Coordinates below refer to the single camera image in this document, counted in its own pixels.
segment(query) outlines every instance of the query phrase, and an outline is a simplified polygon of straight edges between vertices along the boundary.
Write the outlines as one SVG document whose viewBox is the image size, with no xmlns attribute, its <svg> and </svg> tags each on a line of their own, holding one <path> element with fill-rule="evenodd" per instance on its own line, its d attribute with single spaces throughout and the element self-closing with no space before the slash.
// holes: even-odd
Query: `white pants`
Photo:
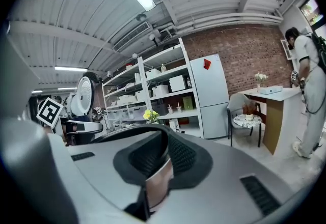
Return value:
<svg viewBox="0 0 326 224">
<path fill-rule="evenodd" d="M 326 94 L 326 74 L 319 67 L 315 68 L 308 76 L 305 85 L 304 97 L 306 106 L 312 113 L 316 112 Z M 326 100 L 320 110 L 311 114 L 307 112 L 308 123 L 303 141 L 299 150 L 303 156 L 308 157 L 313 148 L 318 144 L 326 119 Z"/>
</svg>

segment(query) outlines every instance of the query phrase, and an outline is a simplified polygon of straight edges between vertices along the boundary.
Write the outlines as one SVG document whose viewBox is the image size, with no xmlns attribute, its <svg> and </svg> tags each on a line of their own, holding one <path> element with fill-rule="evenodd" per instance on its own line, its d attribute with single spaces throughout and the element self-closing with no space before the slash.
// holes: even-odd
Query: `white shirt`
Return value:
<svg viewBox="0 0 326 224">
<path fill-rule="evenodd" d="M 309 57 L 310 71 L 315 69 L 319 63 L 318 51 L 311 38 L 306 36 L 298 36 L 294 42 L 294 49 L 298 66 L 300 66 L 300 60 Z"/>
</svg>

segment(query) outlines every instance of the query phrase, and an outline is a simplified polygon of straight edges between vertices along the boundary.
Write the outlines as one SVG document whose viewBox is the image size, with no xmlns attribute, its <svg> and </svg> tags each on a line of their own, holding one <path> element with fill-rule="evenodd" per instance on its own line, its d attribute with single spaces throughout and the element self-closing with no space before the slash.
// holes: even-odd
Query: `refrigerator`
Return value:
<svg viewBox="0 0 326 224">
<path fill-rule="evenodd" d="M 205 60 L 211 62 L 208 69 L 207 66 L 205 68 Z M 190 64 L 199 99 L 204 138 L 227 136 L 226 107 L 229 93 L 219 55 L 191 60 Z"/>
</svg>

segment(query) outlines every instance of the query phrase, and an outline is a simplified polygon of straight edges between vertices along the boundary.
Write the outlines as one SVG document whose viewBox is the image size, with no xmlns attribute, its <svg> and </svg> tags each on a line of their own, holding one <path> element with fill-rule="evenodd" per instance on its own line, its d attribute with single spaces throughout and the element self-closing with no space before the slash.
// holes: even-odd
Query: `counter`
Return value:
<svg viewBox="0 0 326 224">
<path fill-rule="evenodd" d="M 261 115 L 265 126 L 263 143 L 277 157 L 292 154 L 292 143 L 297 141 L 296 130 L 301 114 L 301 90 L 283 88 L 283 91 L 264 95 L 257 88 L 241 91 L 249 98 L 266 103 L 266 115 Z"/>
</svg>

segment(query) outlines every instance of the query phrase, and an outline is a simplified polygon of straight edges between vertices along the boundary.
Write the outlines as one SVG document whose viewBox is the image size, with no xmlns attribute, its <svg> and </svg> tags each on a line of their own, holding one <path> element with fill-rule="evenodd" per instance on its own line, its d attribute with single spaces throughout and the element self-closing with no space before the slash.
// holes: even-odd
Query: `white countertop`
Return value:
<svg viewBox="0 0 326 224">
<path fill-rule="evenodd" d="M 256 96 L 256 97 L 276 100 L 276 101 L 284 101 L 285 99 L 288 99 L 292 96 L 295 96 L 298 94 L 301 95 L 301 90 L 300 90 L 300 88 L 283 88 L 283 90 L 281 92 L 264 95 L 264 94 L 258 93 L 257 88 L 253 88 L 253 89 L 241 91 L 240 93 L 245 94 L 245 95 L 250 95 L 250 96 Z"/>
</svg>

